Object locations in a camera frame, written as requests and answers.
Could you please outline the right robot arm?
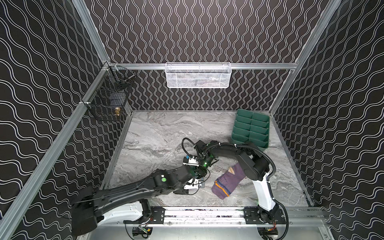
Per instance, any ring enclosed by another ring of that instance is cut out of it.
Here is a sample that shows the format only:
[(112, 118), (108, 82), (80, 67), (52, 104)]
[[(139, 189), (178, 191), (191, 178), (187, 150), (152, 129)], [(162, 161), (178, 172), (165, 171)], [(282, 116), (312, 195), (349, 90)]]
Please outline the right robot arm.
[(212, 192), (221, 200), (228, 198), (239, 183), (248, 178), (253, 181), (258, 206), (263, 211), (272, 212), (279, 208), (270, 187), (270, 177), (276, 172), (276, 166), (263, 151), (253, 144), (231, 144), (211, 141), (206, 144), (198, 141), (194, 144), (200, 165), (205, 168), (213, 164), (216, 157), (225, 157), (238, 161), (213, 183)]

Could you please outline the aluminium front rail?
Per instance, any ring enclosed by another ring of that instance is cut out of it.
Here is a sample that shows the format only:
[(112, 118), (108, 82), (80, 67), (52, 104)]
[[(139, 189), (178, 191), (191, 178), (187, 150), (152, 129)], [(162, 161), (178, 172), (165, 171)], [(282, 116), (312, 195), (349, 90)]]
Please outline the aluminium front rail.
[[(320, 227), (326, 224), (320, 208), (287, 207), (292, 227)], [(263, 223), (256, 207), (153, 207), (148, 227), (272, 227)]]

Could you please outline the small brass object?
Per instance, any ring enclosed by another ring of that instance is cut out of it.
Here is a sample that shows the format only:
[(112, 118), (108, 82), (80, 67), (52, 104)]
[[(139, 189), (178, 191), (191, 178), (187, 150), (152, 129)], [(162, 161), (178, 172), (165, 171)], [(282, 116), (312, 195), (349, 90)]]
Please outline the small brass object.
[(121, 115), (121, 108), (120, 108), (120, 107), (116, 107), (116, 108), (115, 108), (115, 115), (116, 115), (117, 117), (119, 117), (119, 116)]

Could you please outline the purple striped sock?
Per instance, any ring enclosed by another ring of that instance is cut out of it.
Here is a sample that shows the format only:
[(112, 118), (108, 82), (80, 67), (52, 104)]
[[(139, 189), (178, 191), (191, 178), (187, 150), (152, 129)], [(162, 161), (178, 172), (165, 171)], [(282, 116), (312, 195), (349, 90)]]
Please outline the purple striped sock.
[(212, 192), (223, 200), (231, 195), (245, 177), (242, 167), (237, 163), (215, 180)]

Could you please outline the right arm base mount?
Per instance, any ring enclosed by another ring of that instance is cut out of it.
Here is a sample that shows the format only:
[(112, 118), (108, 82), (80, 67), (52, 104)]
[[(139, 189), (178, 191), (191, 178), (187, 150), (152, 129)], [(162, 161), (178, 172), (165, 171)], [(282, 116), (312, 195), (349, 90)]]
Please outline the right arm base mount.
[(287, 222), (284, 211), (278, 206), (275, 206), (271, 211), (259, 207), (246, 207), (244, 208), (244, 219), (247, 225), (284, 225)]

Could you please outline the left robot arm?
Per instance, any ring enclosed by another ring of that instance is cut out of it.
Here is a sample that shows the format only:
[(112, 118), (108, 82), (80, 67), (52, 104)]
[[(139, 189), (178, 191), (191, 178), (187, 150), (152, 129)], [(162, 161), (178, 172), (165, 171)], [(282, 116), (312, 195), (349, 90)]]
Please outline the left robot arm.
[(105, 213), (119, 206), (179, 191), (190, 180), (201, 179), (208, 172), (204, 166), (183, 165), (172, 170), (157, 169), (142, 180), (117, 188), (87, 187), (71, 203), (72, 236), (93, 231)]

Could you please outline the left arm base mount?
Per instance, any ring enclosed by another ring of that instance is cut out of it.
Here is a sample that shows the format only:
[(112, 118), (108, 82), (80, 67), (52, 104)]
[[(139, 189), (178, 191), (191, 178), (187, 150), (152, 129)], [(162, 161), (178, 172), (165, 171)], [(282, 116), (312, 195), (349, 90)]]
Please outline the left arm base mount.
[(124, 220), (124, 224), (145, 225), (145, 224), (163, 224), (166, 209), (163, 207), (151, 207), (145, 210), (143, 216), (136, 221)]

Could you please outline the green compartment tray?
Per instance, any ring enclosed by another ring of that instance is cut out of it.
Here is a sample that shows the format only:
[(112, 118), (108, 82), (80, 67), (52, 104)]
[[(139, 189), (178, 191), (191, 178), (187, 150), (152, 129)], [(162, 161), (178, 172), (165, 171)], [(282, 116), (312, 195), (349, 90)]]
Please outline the green compartment tray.
[(270, 117), (265, 114), (238, 109), (231, 134), (231, 143), (251, 142), (262, 151), (269, 147)]

